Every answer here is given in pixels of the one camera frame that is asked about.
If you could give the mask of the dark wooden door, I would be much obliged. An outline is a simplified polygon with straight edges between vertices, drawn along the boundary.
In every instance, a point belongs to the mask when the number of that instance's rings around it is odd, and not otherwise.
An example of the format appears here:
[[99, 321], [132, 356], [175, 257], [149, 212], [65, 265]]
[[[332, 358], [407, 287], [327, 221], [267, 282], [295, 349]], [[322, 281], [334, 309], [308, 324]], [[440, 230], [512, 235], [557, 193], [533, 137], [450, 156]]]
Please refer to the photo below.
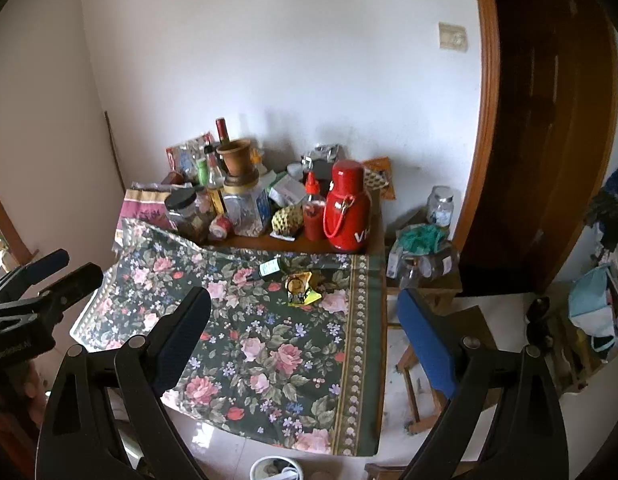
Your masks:
[[468, 296], [543, 292], [598, 192], [616, 127], [618, 62], [599, 0], [495, 0], [498, 110], [460, 256]]

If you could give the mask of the red sauce bottle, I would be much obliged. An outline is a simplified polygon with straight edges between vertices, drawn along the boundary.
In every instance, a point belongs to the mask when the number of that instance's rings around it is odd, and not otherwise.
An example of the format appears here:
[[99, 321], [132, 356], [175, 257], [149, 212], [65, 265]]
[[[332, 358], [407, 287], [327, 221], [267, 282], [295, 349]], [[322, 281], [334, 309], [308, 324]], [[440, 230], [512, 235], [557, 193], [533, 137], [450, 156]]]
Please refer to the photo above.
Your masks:
[[303, 203], [303, 229], [308, 240], [324, 240], [323, 217], [325, 199], [320, 194], [320, 183], [312, 171], [307, 174], [305, 182], [307, 200]]

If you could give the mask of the wooden stool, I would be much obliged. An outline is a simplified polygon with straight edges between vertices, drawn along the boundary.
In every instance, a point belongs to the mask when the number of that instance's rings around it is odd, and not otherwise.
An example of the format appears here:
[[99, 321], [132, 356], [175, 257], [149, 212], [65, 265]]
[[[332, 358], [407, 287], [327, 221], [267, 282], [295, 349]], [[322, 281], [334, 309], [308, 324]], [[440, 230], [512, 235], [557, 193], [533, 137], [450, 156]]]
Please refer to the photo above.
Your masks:
[[[420, 434], [433, 428], [447, 402], [457, 393], [471, 349], [495, 349], [492, 331], [480, 308], [470, 307], [440, 315], [433, 304], [415, 288], [404, 288], [397, 294], [397, 318], [409, 346], [396, 365], [405, 379], [405, 388], [412, 415], [407, 424], [410, 434]], [[434, 414], [424, 417], [417, 407], [411, 370], [421, 365], [431, 387]]]

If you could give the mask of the white round trash bin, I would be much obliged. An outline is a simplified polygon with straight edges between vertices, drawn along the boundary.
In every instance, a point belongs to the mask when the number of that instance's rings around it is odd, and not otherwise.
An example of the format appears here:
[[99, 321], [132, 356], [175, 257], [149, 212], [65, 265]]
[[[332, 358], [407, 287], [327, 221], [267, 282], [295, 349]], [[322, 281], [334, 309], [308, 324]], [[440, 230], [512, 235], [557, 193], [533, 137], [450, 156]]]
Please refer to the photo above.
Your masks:
[[283, 456], [265, 456], [256, 460], [249, 469], [251, 480], [303, 480], [300, 464]]

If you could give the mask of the glass jar on stool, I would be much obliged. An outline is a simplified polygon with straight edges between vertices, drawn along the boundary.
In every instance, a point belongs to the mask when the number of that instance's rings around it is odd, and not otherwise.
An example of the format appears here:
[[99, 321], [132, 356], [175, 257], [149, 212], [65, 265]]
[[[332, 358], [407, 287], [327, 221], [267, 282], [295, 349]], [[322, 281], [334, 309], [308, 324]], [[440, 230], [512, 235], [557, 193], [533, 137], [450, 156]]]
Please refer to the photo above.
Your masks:
[[429, 224], [449, 228], [453, 215], [453, 192], [449, 186], [435, 185], [427, 200], [426, 218]]

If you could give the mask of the dark wine bottle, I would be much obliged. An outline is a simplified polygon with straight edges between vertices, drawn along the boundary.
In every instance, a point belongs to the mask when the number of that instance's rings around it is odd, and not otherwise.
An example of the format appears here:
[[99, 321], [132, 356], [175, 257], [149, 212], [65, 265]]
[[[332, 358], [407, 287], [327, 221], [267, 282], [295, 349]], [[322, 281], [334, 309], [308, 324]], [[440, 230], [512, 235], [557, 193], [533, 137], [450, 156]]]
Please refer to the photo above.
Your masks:
[[218, 118], [216, 120], [216, 127], [217, 127], [217, 133], [218, 133], [220, 144], [221, 145], [229, 144], [230, 139], [229, 139], [228, 128], [227, 128], [227, 123], [225, 122], [225, 119]]

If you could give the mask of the clear glass jar black lid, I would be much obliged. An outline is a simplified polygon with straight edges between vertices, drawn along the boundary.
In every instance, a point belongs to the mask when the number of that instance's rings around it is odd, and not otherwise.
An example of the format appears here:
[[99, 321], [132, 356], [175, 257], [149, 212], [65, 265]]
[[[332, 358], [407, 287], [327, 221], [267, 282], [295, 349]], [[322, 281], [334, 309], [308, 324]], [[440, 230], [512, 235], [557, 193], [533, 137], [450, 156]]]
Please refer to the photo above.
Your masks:
[[167, 216], [175, 231], [192, 242], [203, 239], [205, 228], [196, 198], [193, 188], [179, 188], [165, 199]]

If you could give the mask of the beige wall switch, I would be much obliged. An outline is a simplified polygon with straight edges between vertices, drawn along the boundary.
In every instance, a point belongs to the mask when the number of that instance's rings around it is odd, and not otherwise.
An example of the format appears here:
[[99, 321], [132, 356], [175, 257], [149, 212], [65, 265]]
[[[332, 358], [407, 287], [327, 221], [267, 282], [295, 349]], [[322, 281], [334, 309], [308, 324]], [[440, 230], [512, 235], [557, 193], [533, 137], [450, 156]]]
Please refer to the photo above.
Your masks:
[[469, 49], [469, 39], [466, 29], [460, 25], [438, 23], [439, 48], [466, 52]]

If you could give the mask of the red thermos jug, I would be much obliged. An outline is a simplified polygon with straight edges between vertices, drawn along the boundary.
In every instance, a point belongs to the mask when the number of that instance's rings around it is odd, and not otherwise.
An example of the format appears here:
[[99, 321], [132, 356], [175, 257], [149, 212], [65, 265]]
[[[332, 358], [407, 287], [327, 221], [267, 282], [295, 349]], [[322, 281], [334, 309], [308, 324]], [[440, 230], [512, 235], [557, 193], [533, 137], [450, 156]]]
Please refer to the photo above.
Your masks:
[[323, 231], [340, 252], [363, 252], [371, 232], [371, 198], [364, 186], [364, 166], [355, 160], [339, 160], [332, 167]]

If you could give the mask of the brown clay pot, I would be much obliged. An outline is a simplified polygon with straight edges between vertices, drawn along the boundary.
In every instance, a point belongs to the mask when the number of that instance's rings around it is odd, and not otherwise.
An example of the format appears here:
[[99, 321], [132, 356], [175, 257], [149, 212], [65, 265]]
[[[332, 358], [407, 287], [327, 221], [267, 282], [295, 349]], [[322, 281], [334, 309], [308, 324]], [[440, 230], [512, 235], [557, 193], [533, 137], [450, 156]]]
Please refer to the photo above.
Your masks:
[[231, 177], [242, 177], [254, 169], [251, 162], [251, 140], [239, 139], [222, 144], [218, 154], [227, 166]]

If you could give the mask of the yellow crumpled wrapper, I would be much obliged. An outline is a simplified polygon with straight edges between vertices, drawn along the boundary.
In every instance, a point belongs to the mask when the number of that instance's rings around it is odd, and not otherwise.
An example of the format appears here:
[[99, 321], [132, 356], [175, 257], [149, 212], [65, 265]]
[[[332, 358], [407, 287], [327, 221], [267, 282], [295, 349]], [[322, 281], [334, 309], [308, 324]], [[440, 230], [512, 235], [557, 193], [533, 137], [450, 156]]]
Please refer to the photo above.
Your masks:
[[322, 298], [322, 295], [312, 287], [311, 282], [312, 273], [309, 271], [292, 273], [285, 278], [284, 288], [291, 307], [309, 306]]

